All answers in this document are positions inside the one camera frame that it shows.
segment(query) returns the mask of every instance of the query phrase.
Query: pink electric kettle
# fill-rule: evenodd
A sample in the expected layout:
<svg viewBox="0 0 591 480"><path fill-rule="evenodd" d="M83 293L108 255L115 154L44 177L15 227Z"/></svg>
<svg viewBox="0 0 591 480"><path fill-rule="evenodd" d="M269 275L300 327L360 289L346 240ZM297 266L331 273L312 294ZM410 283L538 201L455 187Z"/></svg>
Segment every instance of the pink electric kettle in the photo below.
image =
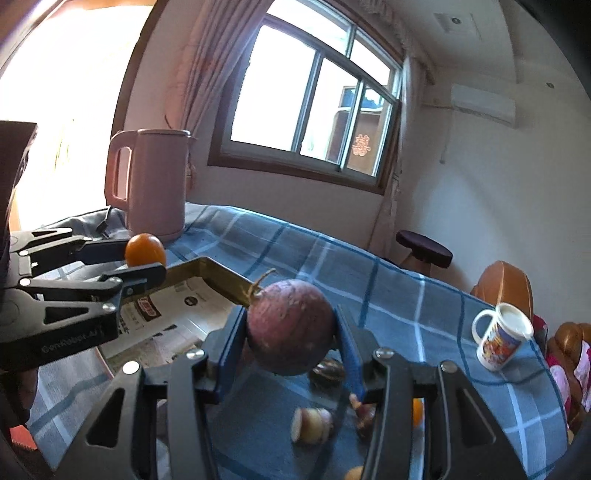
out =
<svg viewBox="0 0 591 480"><path fill-rule="evenodd" d="M178 238L184 228L185 171L191 135L186 130L126 130L111 138L105 176L108 205L126 212L134 234L151 233L162 241ZM129 148L129 164L119 151ZM117 185L125 176L127 193Z"/></svg>

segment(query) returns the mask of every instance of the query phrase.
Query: dark stool seat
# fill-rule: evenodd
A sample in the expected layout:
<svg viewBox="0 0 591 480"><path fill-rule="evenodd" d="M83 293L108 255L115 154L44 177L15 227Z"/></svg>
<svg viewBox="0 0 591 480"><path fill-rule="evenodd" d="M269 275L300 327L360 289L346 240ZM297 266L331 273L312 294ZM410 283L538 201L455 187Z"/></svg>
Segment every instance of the dark stool seat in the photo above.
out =
<svg viewBox="0 0 591 480"><path fill-rule="evenodd" d="M420 233L400 230L396 233L396 241L403 247L412 250L409 257L414 257L420 263L426 264L424 268L419 269L420 273L426 272L429 275L431 264L440 268L447 268L452 263L453 254L447 248Z"/></svg>

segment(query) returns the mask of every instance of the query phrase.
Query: ceiling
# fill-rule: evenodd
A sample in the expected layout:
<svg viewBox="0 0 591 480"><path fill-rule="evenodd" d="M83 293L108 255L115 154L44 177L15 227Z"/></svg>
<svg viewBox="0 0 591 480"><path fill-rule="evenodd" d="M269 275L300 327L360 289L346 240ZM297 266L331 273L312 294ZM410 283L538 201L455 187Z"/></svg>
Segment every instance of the ceiling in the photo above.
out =
<svg viewBox="0 0 591 480"><path fill-rule="evenodd" d="M515 65L526 61L576 79L545 29L513 0L388 1L438 66L516 82Z"/></svg>

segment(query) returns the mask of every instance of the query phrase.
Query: mug handle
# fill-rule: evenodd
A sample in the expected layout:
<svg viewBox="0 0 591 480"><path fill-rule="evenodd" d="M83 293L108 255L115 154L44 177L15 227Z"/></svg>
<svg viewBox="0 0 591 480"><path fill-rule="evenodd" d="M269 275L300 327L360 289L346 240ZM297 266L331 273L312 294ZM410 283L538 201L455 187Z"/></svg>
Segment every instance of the mug handle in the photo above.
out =
<svg viewBox="0 0 591 480"><path fill-rule="evenodd" d="M483 317L495 318L496 311L495 310L482 310L478 315L476 315L476 318L474 318L474 321L472 322L472 337L474 338L474 341L478 345L480 345L480 343L482 342L482 337L478 336L478 334L476 333L476 324L478 323L478 320L480 320Z"/></svg>

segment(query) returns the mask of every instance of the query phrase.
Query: kettle lid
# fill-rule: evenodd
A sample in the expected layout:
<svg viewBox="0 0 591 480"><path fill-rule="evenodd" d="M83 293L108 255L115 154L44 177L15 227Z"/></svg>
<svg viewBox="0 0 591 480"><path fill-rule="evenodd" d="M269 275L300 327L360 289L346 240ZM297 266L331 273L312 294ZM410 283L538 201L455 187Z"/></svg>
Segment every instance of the kettle lid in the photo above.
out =
<svg viewBox="0 0 591 480"><path fill-rule="evenodd" d="M191 132L189 130L141 128L138 130L138 135L181 135L182 137L190 137Z"/></svg>

